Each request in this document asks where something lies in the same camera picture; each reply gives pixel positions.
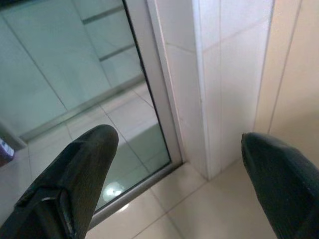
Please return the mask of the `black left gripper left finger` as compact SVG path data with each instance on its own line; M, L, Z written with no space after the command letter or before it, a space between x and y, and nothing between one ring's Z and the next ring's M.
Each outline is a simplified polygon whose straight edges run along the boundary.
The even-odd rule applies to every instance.
M16 202L0 239L84 239L117 148L107 124L68 144Z

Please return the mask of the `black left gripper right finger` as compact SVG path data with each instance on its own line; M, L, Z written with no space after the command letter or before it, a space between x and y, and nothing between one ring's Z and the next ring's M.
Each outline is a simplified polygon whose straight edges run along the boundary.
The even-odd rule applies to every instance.
M277 239L319 239L319 169L268 134L242 134L242 159Z

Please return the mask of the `small purple item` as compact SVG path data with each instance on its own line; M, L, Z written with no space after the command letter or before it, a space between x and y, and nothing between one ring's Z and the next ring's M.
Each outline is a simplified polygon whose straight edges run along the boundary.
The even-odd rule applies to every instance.
M8 164L14 158L14 149L0 138L0 167Z

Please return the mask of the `aluminium framed glass door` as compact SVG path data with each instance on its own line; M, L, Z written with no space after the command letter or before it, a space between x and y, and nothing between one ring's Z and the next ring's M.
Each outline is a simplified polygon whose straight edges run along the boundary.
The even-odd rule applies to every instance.
M182 164L147 0L0 0L0 225L71 142L107 124L116 156L91 224Z

